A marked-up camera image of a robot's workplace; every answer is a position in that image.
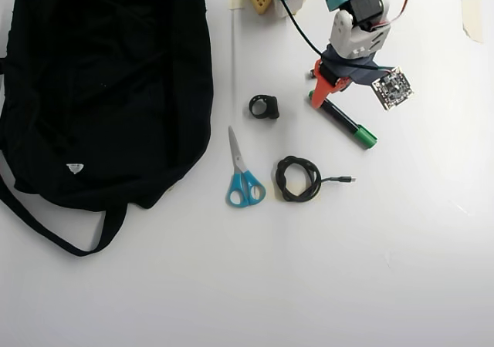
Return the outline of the navy gripper body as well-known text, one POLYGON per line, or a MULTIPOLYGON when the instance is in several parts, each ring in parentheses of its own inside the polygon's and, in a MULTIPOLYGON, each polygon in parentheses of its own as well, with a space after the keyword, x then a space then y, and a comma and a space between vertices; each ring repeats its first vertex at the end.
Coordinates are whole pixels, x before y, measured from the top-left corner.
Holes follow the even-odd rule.
POLYGON ((335 48, 328 44, 321 59, 323 65, 337 78, 348 77, 353 83, 370 86, 373 81, 381 78, 381 70, 374 62, 375 54, 359 59, 345 59, 337 54, 335 48))

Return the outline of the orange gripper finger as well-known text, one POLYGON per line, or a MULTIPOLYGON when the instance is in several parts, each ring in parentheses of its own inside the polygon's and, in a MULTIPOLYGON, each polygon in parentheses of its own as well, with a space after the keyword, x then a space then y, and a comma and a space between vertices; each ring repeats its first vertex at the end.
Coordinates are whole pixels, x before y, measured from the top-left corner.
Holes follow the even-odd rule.
POLYGON ((350 77, 337 77, 322 59, 316 61, 312 74, 316 79, 316 87, 310 93, 310 102, 315 109, 319 109, 330 94, 344 91, 352 83, 350 77))

